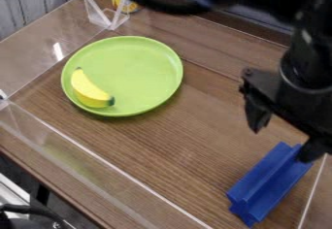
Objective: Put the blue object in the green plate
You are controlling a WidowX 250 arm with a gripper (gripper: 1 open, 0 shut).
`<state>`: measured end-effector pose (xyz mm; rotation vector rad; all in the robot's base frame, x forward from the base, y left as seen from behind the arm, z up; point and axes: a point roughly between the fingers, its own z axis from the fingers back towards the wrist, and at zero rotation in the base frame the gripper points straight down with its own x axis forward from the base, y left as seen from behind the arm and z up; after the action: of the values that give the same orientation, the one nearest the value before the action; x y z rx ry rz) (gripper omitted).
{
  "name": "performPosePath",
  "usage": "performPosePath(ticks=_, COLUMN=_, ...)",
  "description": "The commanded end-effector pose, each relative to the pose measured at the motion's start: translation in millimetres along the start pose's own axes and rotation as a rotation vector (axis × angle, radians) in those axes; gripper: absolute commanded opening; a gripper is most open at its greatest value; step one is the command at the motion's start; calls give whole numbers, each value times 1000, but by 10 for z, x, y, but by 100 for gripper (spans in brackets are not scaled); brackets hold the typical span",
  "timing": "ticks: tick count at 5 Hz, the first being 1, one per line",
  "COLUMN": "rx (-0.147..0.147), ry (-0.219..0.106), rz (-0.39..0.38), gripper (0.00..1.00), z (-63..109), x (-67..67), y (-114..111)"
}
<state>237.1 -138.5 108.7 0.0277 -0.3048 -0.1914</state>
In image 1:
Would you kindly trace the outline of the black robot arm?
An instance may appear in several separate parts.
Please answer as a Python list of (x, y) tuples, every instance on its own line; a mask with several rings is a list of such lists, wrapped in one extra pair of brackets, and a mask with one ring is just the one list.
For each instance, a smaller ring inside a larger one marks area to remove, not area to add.
[(277, 71), (242, 70), (247, 125), (259, 131), (277, 115), (309, 136), (300, 161), (332, 154), (332, 0), (189, 0), (183, 5), (132, 1), (179, 16), (206, 13), (219, 5), (245, 5), (293, 25)]

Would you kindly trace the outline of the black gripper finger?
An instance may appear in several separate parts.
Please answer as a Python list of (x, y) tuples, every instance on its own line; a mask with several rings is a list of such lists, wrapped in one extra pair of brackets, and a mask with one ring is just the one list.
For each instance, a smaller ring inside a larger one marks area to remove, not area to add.
[(332, 139), (326, 137), (310, 137), (301, 146), (298, 160), (309, 163), (317, 160), (324, 154), (332, 154)]
[(249, 128), (258, 133), (270, 122), (272, 112), (266, 102), (255, 93), (245, 95), (245, 115)]

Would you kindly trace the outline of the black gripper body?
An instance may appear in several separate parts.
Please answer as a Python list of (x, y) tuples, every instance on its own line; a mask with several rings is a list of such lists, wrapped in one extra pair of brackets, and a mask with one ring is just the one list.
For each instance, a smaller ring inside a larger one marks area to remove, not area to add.
[(285, 53), (276, 72), (245, 68), (239, 92), (255, 93), (266, 102), (272, 115), (281, 117), (310, 137), (332, 139), (332, 85), (304, 88)]

